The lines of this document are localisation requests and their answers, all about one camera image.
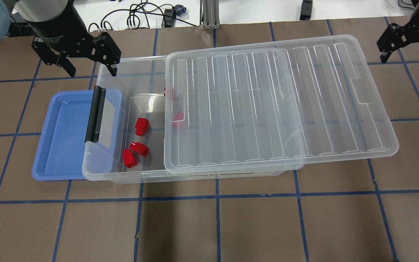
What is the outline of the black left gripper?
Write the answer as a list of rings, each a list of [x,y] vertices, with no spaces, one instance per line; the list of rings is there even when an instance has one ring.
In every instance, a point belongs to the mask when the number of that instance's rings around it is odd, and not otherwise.
[[[54,40],[49,43],[37,35],[32,41],[31,47],[43,63],[63,68],[70,77],[75,77],[76,68],[69,58],[88,58],[107,65],[111,76],[117,76],[121,50],[108,32],[101,32],[98,36],[87,33],[76,40],[68,40],[63,35]]]

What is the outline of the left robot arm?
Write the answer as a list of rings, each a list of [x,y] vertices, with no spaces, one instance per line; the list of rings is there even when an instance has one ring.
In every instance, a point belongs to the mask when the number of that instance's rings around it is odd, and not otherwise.
[[[87,58],[117,75],[120,48],[107,32],[91,35],[72,0],[0,0],[0,42],[13,11],[33,30],[31,47],[46,65],[63,68],[74,77],[76,68],[69,59]]]

